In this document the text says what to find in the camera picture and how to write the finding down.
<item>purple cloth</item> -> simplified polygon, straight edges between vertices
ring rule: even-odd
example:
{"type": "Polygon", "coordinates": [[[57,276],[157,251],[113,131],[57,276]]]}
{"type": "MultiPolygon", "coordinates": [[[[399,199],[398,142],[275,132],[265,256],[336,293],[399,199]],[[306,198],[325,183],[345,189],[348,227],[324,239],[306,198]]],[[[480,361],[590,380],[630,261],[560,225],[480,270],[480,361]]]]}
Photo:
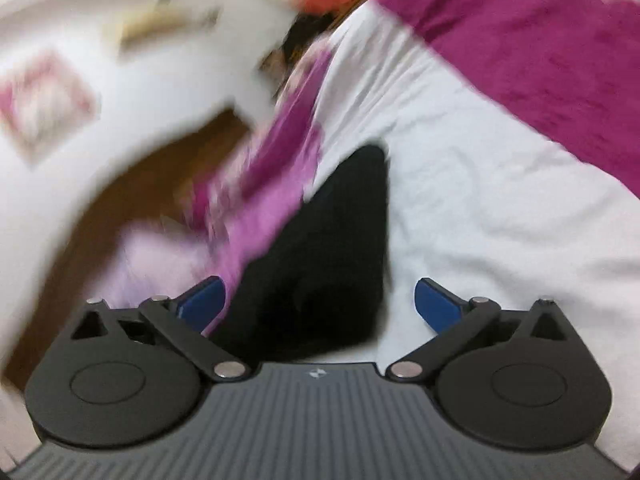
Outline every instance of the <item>purple cloth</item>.
{"type": "Polygon", "coordinates": [[[377,0],[471,84],[640,196],[640,6],[377,0]]]}
{"type": "Polygon", "coordinates": [[[225,219],[226,239],[211,274],[225,283],[225,307],[202,332],[208,335],[226,314],[244,267],[264,254],[287,220],[300,208],[304,187],[316,174],[321,131],[313,124],[316,97],[331,59],[323,52],[302,85],[280,109],[266,137],[243,171],[239,205],[225,219]]]}

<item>white sheet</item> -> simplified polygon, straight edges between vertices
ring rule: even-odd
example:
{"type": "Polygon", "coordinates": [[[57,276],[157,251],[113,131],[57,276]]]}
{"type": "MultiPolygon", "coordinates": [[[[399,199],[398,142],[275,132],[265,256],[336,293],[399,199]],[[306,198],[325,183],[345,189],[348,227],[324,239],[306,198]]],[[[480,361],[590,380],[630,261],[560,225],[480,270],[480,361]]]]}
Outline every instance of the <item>white sheet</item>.
{"type": "Polygon", "coordinates": [[[552,295],[613,389],[598,446],[631,469],[640,461],[640,200],[479,94],[373,1],[332,41],[309,194],[358,146],[385,145],[391,269],[379,340],[332,360],[384,370],[429,340],[413,300],[423,276],[504,308],[552,295]]]}

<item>white wall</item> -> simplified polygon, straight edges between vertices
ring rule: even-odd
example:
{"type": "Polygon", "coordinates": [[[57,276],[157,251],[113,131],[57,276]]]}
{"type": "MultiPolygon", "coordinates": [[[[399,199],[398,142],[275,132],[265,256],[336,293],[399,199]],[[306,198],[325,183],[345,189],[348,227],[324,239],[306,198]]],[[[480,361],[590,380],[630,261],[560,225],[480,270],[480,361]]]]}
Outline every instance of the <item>white wall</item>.
{"type": "Polygon", "coordinates": [[[177,0],[225,8],[210,32],[155,43],[118,61],[102,30],[137,0],[60,0],[0,22],[2,73],[54,47],[99,95],[97,121],[35,167],[0,136],[0,364],[34,307],[55,250],[88,200],[127,164],[203,123],[233,100],[249,122],[271,114],[253,68],[292,11],[260,0],[177,0]]]}

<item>dark brown object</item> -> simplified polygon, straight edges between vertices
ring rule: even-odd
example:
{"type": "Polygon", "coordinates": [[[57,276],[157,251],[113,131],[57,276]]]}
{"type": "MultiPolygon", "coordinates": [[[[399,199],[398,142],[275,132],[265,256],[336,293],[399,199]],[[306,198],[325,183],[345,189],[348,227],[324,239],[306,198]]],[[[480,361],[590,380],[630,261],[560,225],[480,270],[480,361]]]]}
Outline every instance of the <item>dark brown object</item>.
{"type": "Polygon", "coordinates": [[[82,290],[108,263],[119,231],[136,220],[180,218],[176,196],[185,184],[217,167],[248,130],[226,108],[198,131],[130,167],[91,202],[55,257],[4,377],[24,390],[69,313],[84,301],[82,290]]]}

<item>magenta fabric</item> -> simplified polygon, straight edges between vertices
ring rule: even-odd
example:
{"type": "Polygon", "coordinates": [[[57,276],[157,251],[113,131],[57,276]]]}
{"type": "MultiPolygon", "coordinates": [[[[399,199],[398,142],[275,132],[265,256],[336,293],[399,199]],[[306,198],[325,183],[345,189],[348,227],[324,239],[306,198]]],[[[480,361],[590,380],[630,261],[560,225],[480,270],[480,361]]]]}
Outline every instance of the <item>magenta fabric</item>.
{"type": "Polygon", "coordinates": [[[204,335],[226,315],[244,267],[263,255],[300,208],[304,187],[316,174],[321,131],[313,124],[316,97],[331,59],[323,52],[308,76],[280,109],[249,166],[242,173],[241,206],[225,220],[225,241],[211,274],[225,283],[225,307],[204,335]]]}
{"type": "Polygon", "coordinates": [[[640,196],[640,6],[377,0],[471,84],[640,196]]]}

